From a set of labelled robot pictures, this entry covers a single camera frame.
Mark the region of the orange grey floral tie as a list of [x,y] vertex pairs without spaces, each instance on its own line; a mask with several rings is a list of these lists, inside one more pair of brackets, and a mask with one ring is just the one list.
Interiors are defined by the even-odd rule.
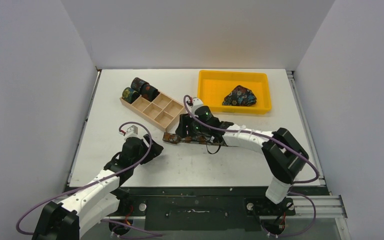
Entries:
[[210,141],[209,138],[205,138],[204,136],[187,136],[181,137],[178,134],[165,132],[163,134],[162,140],[166,143],[170,144],[200,144],[200,145],[211,145],[211,146],[224,146],[227,147],[224,141],[218,142],[216,140]]

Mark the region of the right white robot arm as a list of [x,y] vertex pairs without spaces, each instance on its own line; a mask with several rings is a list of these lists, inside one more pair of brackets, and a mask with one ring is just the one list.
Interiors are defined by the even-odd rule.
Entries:
[[262,207],[270,215],[283,207],[283,200],[304,168],[309,155],[286,128],[259,131],[213,116],[208,106],[196,110],[196,116],[180,114],[175,133],[182,138],[203,137],[228,147],[248,149],[264,155],[272,173],[272,180],[265,192]]

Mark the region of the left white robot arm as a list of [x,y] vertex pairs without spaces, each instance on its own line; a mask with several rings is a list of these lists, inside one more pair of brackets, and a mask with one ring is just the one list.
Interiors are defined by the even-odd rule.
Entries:
[[129,210],[128,193],[120,187],[143,165],[158,157],[163,146],[148,134],[125,138],[117,152],[85,187],[62,201],[47,203],[32,235],[34,240],[79,240],[106,216],[124,215]]

